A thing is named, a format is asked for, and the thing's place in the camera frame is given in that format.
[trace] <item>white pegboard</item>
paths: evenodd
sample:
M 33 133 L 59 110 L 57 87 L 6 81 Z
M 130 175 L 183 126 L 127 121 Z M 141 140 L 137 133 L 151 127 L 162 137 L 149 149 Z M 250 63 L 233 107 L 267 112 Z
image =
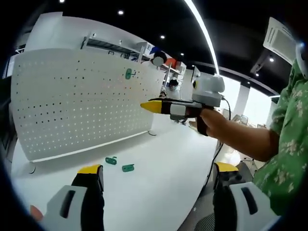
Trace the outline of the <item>white pegboard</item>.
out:
M 126 71 L 130 68 L 130 79 Z M 159 95 L 164 73 L 111 55 L 46 49 L 16 57 L 12 108 L 28 160 L 65 154 L 151 128 L 141 102 Z

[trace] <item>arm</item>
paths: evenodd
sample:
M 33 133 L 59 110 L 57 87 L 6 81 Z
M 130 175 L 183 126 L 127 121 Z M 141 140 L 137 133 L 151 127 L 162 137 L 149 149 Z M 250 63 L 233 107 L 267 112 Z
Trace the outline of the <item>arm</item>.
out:
M 270 130 L 265 128 L 249 128 L 226 120 L 219 112 L 204 109 L 201 117 L 207 124 L 207 133 L 226 145 L 250 156 L 266 162 L 278 153 L 279 136 L 282 130 L 289 97 L 296 81 L 297 62 L 294 63 L 288 86 L 282 90 L 277 109 L 272 115 Z

